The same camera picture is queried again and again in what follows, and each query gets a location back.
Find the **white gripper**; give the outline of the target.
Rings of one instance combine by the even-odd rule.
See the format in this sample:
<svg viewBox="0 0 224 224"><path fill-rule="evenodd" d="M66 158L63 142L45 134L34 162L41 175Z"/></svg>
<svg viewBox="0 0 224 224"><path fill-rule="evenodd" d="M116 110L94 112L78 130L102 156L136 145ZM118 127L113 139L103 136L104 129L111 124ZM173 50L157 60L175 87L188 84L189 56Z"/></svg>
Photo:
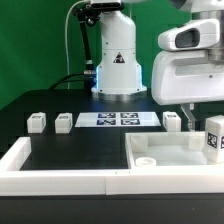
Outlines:
<svg viewBox="0 0 224 224"><path fill-rule="evenodd" d="M151 93L160 105L182 104L194 131L193 103L224 100L224 64L210 63L206 50L162 51L153 64Z"/></svg>

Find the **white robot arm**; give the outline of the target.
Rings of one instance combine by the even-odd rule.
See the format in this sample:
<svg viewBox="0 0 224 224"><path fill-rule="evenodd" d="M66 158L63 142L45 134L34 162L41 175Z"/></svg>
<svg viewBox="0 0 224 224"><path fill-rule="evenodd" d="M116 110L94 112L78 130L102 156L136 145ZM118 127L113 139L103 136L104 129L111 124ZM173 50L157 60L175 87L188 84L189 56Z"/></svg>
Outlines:
<svg viewBox="0 0 224 224"><path fill-rule="evenodd" d="M102 61L92 92L106 99L127 99L143 93L141 66L136 61L136 28L121 10L137 0L90 0L100 13ZM224 0L168 0L191 13L191 20L158 37L151 94L160 105L179 104L195 128L191 106L224 100Z"/></svg>

